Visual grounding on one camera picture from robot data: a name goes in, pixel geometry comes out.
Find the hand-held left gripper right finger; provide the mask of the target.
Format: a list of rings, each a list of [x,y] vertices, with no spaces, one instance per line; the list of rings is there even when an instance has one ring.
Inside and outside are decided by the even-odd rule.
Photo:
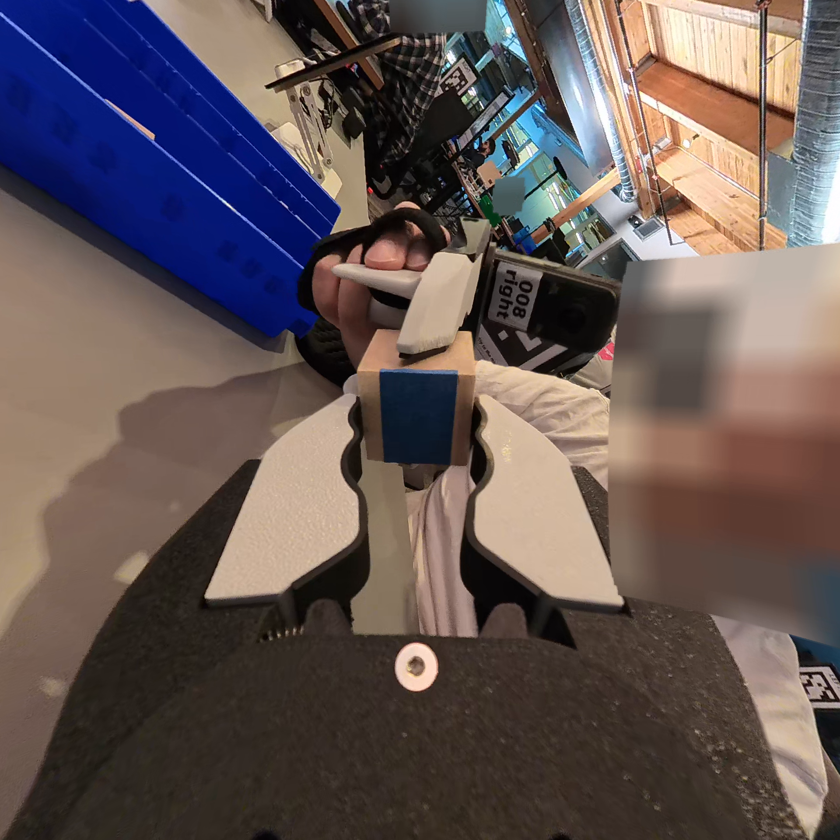
[[[571,462],[488,395],[476,399],[461,579],[478,614],[519,605],[531,634],[563,610],[614,615],[625,601]]]

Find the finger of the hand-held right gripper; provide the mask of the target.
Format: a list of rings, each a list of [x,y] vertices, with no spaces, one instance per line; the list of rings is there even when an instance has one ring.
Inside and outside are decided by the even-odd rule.
[[[358,635],[419,632],[416,577],[403,472],[397,465],[362,459],[360,488],[367,505],[371,569],[352,601]]]
[[[483,257],[441,251],[422,272],[396,341],[409,358],[446,350],[473,308]]]

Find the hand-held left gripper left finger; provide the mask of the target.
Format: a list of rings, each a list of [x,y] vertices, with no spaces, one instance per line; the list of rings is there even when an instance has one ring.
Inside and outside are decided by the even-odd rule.
[[[273,605],[301,626],[320,599],[350,613],[370,574],[360,400],[342,395],[279,437],[206,588],[207,606]]]

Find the wooden cube with blue tape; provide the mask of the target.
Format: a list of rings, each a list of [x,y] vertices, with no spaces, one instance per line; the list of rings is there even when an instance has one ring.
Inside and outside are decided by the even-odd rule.
[[[471,448],[476,359],[471,332],[421,360],[400,357],[398,332],[378,330],[358,367],[369,459],[465,466]]]

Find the blue plastic bin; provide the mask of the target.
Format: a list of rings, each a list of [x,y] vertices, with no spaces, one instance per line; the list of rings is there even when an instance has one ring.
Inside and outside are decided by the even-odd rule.
[[[338,203],[143,2],[2,2],[2,163],[265,335]]]

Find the person's right hand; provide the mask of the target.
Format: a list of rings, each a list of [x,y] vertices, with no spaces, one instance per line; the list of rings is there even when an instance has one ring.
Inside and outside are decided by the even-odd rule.
[[[451,239],[444,227],[428,239],[431,231],[430,214],[404,201],[375,223],[332,234],[313,250],[298,281],[298,303],[341,332],[354,366],[362,360],[379,328],[369,315],[371,289],[336,276],[333,268],[347,263],[374,270],[421,272]]]

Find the background desk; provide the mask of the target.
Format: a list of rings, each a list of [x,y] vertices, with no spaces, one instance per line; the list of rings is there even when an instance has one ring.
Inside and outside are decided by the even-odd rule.
[[[395,49],[401,44],[402,39],[403,37],[399,34],[376,38],[362,45],[346,49],[313,65],[305,65],[299,70],[287,73],[281,78],[265,84],[265,89],[277,92],[285,91],[305,81],[325,77],[336,70],[359,65],[370,79],[374,89],[380,91],[384,85],[382,74],[372,66],[370,58]]]

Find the printed square marker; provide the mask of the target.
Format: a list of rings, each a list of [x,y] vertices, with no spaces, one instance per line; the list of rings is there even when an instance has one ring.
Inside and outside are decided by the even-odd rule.
[[[839,674],[834,665],[800,665],[799,677],[814,710],[839,712]]]

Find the silver ventilation duct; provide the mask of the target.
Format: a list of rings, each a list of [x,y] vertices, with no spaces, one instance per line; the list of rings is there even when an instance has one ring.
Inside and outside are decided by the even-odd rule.
[[[839,2],[806,1],[788,248],[839,239]]]
[[[585,75],[590,82],[598,119],[619,178],[619,197],[638,199],[640,177],[632,120],[627,110],[623,78],[602,2],[565,2]]]

